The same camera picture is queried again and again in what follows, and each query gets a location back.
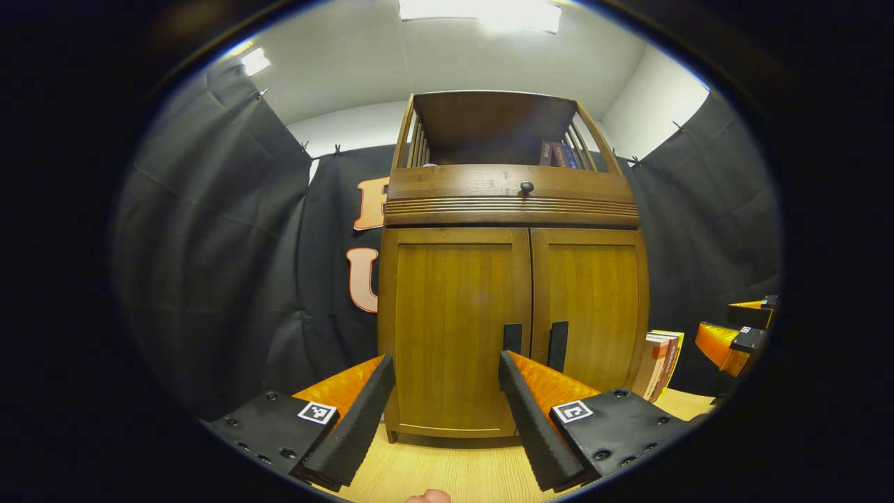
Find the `wooden cabinet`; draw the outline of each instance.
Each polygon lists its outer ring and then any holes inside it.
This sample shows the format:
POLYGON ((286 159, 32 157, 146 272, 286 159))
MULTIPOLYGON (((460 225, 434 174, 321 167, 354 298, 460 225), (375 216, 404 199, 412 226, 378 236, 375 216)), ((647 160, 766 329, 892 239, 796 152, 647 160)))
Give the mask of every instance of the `wooden cabinet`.
POLYGON ((521 325, 521 353, 539 362, 555 363, 551 341, 564 341, 561 370, 593 388, 633 384, 648 316, 639 214, 577 101, 411 96, 380 260, 378 347, 393 355, 396 375, 385 409, 390 441, 400 431, 514 434, 497 379, 506 324, 521 325), (575 115, 608 172, 596 170, 575 115), (573 148, 580 169, 538 165, 543 142, 573 148), (562 322, 567 331, 554 329, 562 322))
POLYGON ((397 379, 388 431, 440 437, 512 435, 497 382, 503 325, 530 344, 527 229, 384 229, 379 349, 397 379))

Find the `ceiling light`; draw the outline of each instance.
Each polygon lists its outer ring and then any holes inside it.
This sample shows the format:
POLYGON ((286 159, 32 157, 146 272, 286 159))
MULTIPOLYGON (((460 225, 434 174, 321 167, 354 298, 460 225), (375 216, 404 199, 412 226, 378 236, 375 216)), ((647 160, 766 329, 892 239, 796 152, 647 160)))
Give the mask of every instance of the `ceiling light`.
POLYGON ((270 66, 270 60, 264 57, 264 49, 258 47, 242 57, 242 64, 245 65, 245 73, 250 77, 270 66))
POLYGON ((401 19, 465 18, 557 33, 561 8, 545 0, 399 0, 401 19))
POLYGON ((228 57, 240 55, 240 54, 244 53, 245 51, 249 50, 249 47, 254 46, 254 45, 255 45, 255 43, 252 42, 251 40, 246 40, 246 41, 242 42, 241 44, 239 44, 238 46, 227 51, 226 55, 228 57))

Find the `wooden floor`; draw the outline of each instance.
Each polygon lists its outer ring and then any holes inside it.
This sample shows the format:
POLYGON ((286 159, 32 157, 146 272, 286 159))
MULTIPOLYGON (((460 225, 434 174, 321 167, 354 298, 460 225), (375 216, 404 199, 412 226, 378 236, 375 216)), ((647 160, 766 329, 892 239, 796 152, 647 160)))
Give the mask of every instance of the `wooden floor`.
MULTIPOLYGON (((711 410, 712 400, 668 389, 655 404, 688 421, 711 410)), ((384 423, 354 482, 332 494, 358 502, 403 503, 426 489, 447 492, 452 503, 535 503, 564 494, 540 491, 519 437, 439 439, 402 433, 397 443, 389 444, 384 423)))

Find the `stack of books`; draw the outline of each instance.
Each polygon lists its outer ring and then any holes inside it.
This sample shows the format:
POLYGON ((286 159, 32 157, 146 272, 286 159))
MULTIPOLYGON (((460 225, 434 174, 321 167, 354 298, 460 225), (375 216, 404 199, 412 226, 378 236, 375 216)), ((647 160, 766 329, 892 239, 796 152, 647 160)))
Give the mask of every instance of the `stack of books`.
POLYGON ((671 382, 682 348, 683 332, 652 330, 645 334, 645 350, 631 390, 654 403, 671 382))
POLYGON ((570 145, 558 141, 544 141, 540 146, 540 166, 581 169, 578 155, 570 145))

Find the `black curtain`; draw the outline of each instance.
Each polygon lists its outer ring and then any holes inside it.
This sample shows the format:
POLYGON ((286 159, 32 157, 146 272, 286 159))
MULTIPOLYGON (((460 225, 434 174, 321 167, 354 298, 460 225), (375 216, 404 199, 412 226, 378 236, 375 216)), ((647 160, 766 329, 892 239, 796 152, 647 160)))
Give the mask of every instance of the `black curtain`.
POLYGON ((230 61, 183 84, 125 174, 114 284, 156 376, 200 417, 260 391, 274 333, 298 309, 310 164, 230 61))
POLYGON ((776 186, 746 125, 713 91, 639 166, 621 165, 642 219, 649 328, 686 333, 670 386, 714 396, 732 377, 696 347, 698 323, 722 324, 728 303, 780 292, 776 186))
MULTIPOLYGON (((277 334, 268 360, 270 388, 306 388, 377 355, 376 315, 350 298, 352 248, 380 250, 382 228, 354 229, 365 180, 391 173, 394 146, 371 147, 320 158, 308 189, 298 246, 300 310, 290 330, 277 334)), ((378 292, 379 260, 371 288, 378 292)))

